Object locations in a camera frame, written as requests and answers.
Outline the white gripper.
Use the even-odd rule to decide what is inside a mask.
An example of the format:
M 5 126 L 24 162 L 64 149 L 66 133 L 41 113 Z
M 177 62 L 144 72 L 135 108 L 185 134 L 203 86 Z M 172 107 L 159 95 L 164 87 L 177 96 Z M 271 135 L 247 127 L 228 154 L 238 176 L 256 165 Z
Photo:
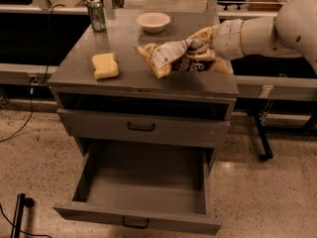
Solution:
M 187 51 L 186 55 L 193 58 L 214 58 L 215 53 L 225 60 L 236 60 L 243 58 L 242 27 L 244 21 L 241 19 L 225 20 L 216 26 L 211 40 L 208 38 L 195 38 L 190 46 L 194 49 Z

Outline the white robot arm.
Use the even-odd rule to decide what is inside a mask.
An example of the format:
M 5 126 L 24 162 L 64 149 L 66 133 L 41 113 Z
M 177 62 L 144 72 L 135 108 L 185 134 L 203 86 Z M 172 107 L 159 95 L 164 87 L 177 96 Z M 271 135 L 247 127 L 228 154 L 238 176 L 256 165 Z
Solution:
M 317 72 L 317 0 L 291 0 L 275 17 L 225 20 L 201 29 L 188 41 L 186 54 L 193 59 L 303 57 Z

